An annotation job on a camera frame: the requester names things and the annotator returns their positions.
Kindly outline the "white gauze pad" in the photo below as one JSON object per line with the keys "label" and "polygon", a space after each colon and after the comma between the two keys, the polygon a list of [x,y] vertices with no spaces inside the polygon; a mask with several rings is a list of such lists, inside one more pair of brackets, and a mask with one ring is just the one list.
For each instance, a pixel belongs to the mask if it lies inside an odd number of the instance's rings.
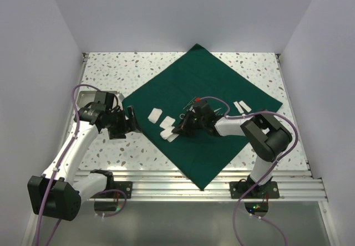
{"label": "white gauze pad", "polygon": [[168,142],[173,142],[179,136],[179,134],[173,133],[173,129],[173,126],[167,127],[160,133],[161,138],[163,140],[167,140]]}
{"label": "white gauze pad", "polygon": [[160,123],[160,127],[163,129],[167,129],[168,127],[172,126],[175,122],[175,119],[173,119],[170,116],[167,116],[163,121]]}
{"label": "white gauze pad", "polygon": [[148,116],[148,120],[151,123],[155,124],[159,120],[162,113],[163,113],[162,109],[153,108],[151,113]]}

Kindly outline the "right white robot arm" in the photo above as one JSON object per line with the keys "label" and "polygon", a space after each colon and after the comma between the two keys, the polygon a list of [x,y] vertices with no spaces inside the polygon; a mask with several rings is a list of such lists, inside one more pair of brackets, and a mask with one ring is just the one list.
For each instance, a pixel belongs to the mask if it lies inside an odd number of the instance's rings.
{"label": "right white robot arm", "polygon": [[227,116],[215,113],[207,101],[193,103],[172,133],[191,136],[204,130],[216,137],[244,136],[257,154],[246,189],[252,197],[261,197],[271,183],[271,171],[277,158],[292,142],[291,133],[272,112],[261,111],[248,116]]}

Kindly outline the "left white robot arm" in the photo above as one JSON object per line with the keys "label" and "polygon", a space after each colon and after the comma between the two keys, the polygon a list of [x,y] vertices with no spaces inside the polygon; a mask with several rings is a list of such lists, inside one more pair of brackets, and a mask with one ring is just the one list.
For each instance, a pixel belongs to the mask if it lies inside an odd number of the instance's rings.
{"label": "left white robot arm", "polygon": [[76,109],[71,134],[55,159],[41,176],[28,181],[35,214],[72,221],[88,199],[114,194],[114,176],[107,170],[92,170],[86,178],[74,180],[89,146],[102,130],[107,130],[111,140],[125,139],[128,133],[141,130],[134,108],[122,107],[122,96],[97,91],[92,102]]}

